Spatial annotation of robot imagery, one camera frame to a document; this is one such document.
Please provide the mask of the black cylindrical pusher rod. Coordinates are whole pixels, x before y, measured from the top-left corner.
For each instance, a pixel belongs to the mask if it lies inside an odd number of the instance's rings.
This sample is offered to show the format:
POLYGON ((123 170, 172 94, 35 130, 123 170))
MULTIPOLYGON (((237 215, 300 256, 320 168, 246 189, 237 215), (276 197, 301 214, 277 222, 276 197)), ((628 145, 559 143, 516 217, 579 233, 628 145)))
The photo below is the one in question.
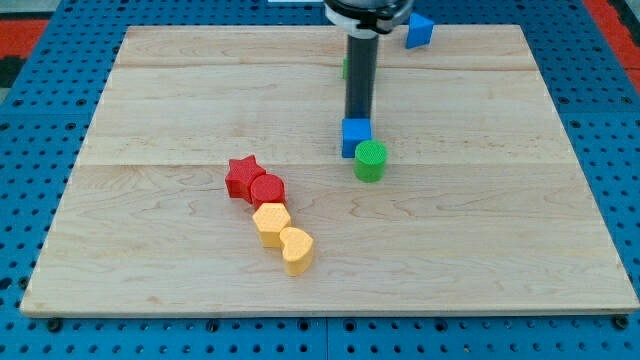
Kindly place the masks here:
POLYGON ((370 118, 379 39, 347 36, 345 117, 370 118))

